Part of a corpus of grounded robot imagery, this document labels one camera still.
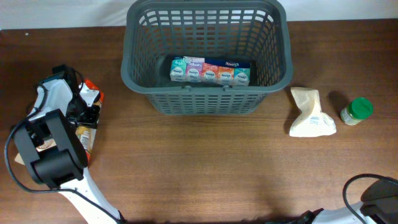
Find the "red spaghetti packet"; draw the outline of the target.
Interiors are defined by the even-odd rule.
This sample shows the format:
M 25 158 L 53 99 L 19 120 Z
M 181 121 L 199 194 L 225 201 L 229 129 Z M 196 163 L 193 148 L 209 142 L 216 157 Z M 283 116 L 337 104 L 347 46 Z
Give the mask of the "red spaghetti packet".
M 75 131 L 75 134 L 85 149 L 87 159 L 90 161 L 95 142 L 96 130 L 98 128 L 100 111 L 104 100 L 104 93 L 91 80 L 85 80 L 84 84 L 81 84 L 80 86 L 87 87 L 91 90 L 99 90 L 100 92 L 100 96 L 95 99 L 94 104 L 91 107 L 88 107 L 91 110 L 90 115 L 94 120 L 92 122 L 78 123 Z

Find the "grey plastic shopping basket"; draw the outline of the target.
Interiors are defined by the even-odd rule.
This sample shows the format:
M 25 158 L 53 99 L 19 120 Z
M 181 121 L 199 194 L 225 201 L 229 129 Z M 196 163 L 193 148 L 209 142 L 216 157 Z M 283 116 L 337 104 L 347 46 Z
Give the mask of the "grey plastic shopping basket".
M 248 86 L 173 82 L 175 57 L 246 61 Z M 163 114 L 248 114 L 293 76 L 284 7 L 276 0 L 136 1 L 126 16 L 121 78 Z

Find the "tissue multipack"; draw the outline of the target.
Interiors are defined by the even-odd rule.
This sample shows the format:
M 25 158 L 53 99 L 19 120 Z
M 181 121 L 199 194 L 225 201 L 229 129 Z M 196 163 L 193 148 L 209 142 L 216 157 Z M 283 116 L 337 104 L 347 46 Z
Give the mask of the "tissue multipack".
M 211 83 L 223 86 L 248 86 L 251 63 L 217 58 L 175 57 L 170 78 L 175 82 Z

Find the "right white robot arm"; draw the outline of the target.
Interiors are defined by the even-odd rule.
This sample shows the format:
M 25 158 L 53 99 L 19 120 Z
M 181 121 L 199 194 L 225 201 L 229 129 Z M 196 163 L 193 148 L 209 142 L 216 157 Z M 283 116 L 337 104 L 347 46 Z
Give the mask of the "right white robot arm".
M 362 194 L 358 203 L 348 202 L 348 187 L 355 180 L 376 181 Z M 311 224 L 397 224 L 397 180 L 377 174 L 359 174 L 350 178 L 342 190 L 345 206 L 337 210 L 307 211 L 293 223 Z

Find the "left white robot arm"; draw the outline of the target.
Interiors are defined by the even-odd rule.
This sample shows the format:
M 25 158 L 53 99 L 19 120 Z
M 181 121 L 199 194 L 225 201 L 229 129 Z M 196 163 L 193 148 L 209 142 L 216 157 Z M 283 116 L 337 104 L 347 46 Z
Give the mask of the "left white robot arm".
M 68 65 L 54 67 L 35 90 L 31 112 L 6 140 L 16 145 L 16 160 L 47 186 L 43 194 L 63 195 L 87 223 L 125 223 L 88 170 L 103 92 Z

